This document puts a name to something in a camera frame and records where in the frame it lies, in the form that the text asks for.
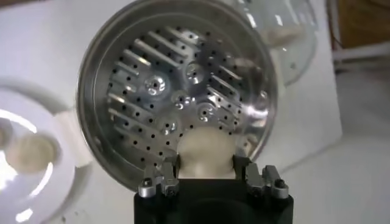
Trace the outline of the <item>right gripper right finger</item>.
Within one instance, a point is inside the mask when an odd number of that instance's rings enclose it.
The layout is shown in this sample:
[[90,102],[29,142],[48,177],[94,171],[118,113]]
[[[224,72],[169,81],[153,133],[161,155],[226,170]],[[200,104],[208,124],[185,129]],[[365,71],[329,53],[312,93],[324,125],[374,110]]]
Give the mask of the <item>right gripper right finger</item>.
[[243,180],[249,193],[255,197],[270,195],[276,199],[289,197],[289,186],[281,178],[277,168],[266,165],[261,170],[257,164],[249,158],[242,156],[233,157],[233,167],[237,180]]

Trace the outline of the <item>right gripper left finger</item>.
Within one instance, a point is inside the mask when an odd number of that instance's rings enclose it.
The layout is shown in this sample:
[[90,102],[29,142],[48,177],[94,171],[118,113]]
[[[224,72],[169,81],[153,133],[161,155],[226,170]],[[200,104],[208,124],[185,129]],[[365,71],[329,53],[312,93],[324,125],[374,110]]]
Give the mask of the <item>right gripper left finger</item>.
[[165,197],[173,197],[179,190],[177,168],[180,167],[179,156],[164,159],[160,168],[147,165],[141,183],[138,185],[138,195],[141,198],[152,198],[157,195],[157,187]]

